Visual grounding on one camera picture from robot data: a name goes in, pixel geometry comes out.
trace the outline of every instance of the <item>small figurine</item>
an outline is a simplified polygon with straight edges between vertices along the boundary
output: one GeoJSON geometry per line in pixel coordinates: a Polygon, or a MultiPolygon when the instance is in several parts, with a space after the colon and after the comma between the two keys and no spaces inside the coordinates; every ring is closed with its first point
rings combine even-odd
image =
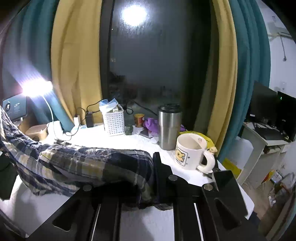
{"type": "Polygon", "coordinates": [[[217,150],[217,148],[215,146],[212,146],[212,147],[209,148],[209,152],[214,155],[215,153],[218,152],[218,150],[217,150]]]}
{"type": "Polygon", "coordinates": [[[125,127],[126,135],[130,136],[133,133],[133,126],[132,125],[127,125],[125,127]]]}

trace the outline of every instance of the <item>cartoon dog print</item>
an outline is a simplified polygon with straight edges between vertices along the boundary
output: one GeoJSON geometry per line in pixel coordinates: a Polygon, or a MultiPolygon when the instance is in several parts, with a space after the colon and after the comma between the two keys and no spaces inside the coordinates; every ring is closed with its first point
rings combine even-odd
{"type": "Polygon", "coordinates": [[[178,161],[184,162],[185,154],[180,152],[179,149],[176,149],[176,158],[177,158],[178,161]]]}

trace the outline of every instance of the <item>paper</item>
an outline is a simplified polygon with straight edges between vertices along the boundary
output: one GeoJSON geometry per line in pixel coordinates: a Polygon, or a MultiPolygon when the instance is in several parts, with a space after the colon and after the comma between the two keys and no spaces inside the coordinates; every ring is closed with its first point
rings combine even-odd
{"type": "Polygon", "coordinates": [[[153,137],[151,139],[148,139],[149,142],[153,143],[153,144],[156,144],[158,142],[158,137],[153,137]]]}
{"type": "Polygon", "coordinates": [[[143,131],[143,130],[144,130],[144,127],[135,127],[135,126],[133,126],[132,135],[135,135],[135,134],[139,135],[140,132],[143,131]]]}
{"type": "Polygon", "coordinates": [[[149,133],[149,137],[157,137],[158,138],[158,133],[151,132],[151,131],[148,131],[148,133],[149,133]]]}

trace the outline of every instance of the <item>small screen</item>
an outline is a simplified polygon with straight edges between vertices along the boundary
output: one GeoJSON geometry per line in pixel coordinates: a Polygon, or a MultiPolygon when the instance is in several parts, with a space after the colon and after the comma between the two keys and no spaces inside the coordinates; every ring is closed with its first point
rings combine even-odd
{"type": "Polygon", "coordinates": [[[277,96],[278,117],[276,126],[283,125],[283,130],[294,141],[296,134],[296,98],[278,91],[277,96]]]}
{"type": "Polygon", "coordinates": [[[255,81],[249,115],[255,117],[256,120],[268,119],[274,124],[276,121],[276,92],[255,81]]]}
{"type": "Polygon", "coordinates": [[[26,96],[18,94],[2,102],[2,108],[13,121],[27,114],[26,96]]]}

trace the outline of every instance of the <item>power adapter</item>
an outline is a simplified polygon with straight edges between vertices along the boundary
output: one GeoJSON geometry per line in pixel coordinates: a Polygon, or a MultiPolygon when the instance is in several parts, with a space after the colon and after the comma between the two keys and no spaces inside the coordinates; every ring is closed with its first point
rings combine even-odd
{"type": "Polygon", "coordinates": [[[85,122],[86,122],[86,126],[89,127],[94,127],[94,117],[92,113],[87,113],[85,115],[85,122]]]}

